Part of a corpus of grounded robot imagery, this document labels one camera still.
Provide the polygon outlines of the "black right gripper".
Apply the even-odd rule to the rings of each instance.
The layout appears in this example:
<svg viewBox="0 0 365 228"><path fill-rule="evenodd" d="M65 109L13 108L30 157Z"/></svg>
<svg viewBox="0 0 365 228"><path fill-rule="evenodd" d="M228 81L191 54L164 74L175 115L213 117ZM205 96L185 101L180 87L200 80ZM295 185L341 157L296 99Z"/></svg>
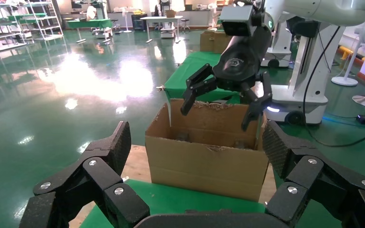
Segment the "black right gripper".
<svg viewBox="0 0 365 228"><path fill-rule="evenodd" d="M233 36L214 67L205 64L186 80L180 108L182 115L189 113L197 97L216 88L242 90L248 102L241 123L241 129L246 131L250 122L257 120L272 102L270 75L267 71L258 74L270 42L271 31L267 27L257 27L252 36ZM262 83L264 94L261 97L251 90L255 82Z"/></svg>

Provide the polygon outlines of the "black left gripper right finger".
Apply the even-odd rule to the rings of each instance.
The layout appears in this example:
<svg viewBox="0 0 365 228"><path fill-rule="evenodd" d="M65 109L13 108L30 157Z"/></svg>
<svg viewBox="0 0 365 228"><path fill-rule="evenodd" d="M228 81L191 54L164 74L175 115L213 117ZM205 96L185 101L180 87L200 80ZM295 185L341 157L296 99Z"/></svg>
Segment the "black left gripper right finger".
<svg viewBox="0 0 365 228"><path fill-rule="evenodd" d="M310 141L286 134L267 121L263 150L283 180L266 213L293 228L314 200L344 228L365 228L365 176L324 156Z"/></svg>

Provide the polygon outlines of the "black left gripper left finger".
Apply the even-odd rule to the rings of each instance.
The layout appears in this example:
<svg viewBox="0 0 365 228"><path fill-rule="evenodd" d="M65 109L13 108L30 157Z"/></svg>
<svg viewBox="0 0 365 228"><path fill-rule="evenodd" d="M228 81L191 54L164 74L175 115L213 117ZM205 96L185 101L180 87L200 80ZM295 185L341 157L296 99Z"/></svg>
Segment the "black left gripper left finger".
<svg viewBox="0 0 365 228"><path fill-rule="evenodd" d="M90 202L113 227L135 227L150 209L121 176L130 149L130 126L121 121L112 135L90 142L76 162L36 184L20 227L67 228Z"/></svg>

